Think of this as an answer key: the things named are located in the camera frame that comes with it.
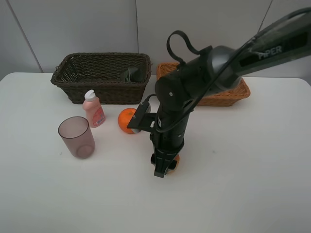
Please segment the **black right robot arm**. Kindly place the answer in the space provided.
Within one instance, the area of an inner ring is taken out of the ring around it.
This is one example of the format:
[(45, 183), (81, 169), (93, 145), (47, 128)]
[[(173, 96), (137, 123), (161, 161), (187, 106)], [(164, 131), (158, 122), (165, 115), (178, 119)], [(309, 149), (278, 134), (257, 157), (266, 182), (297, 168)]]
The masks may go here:
[(150, 135), (154, 146), (151, 162), (154, 175), (160, 178), (176, 168), (189, 115), (203, 97), (234, 89), (246, 74), (310, 55), (311, 10), (306, 7), (289, 13), (236, 50), (209, 46), (197, 51), (185, 33), (175, 34), (184, 39), (197, 58), (185, 62), (172, 54), (178, 62), (176, 70), (155, 84), (159, 108)]

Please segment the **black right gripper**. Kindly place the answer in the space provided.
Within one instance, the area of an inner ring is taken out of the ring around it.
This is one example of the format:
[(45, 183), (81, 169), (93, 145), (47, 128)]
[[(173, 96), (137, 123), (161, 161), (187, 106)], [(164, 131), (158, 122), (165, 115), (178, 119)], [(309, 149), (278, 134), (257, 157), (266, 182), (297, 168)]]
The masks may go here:
[(177, 167), (177, 160), (173, 159), (178, 157), (178, 153), (184, 146), (184, 134), (189, 114), (173, 128), (165, 132), (157, 131), (156, 126), (158, 126), (159, 130), (166, 129), (178, 116), (179, 114), (162, 114), (160, 117), (156, 117), (156, 114), (152, 114), (154, 126), (150, 134), (150, 140), (153, 143), (154, 152), (151, 156), (151, 163), (155, 166), (154, 175), (156, 177), (164, 178), (165, 175), (169, 174), (168, 169), (175, 170)]

